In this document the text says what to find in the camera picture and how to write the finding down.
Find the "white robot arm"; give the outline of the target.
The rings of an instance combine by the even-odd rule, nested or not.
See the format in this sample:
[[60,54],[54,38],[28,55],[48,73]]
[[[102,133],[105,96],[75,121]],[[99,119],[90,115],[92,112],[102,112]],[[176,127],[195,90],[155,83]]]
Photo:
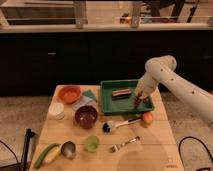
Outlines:
[[177,75],[174,72],[176,67],[176,59],[171,55],[149,59],[145,63],[145,74],[138,80],[135,96],[143,100],[161,83],[196,110],[200,118],[213,129],[213,95]]

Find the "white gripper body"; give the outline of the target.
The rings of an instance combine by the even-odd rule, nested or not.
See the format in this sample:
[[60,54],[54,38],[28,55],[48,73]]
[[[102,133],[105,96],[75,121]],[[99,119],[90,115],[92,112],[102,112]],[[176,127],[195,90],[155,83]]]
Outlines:
[[158,81],[155,80],[150,74],[145,73],[137,83],[135,88],[135,95],[143,100],[152,94],[158,86]]

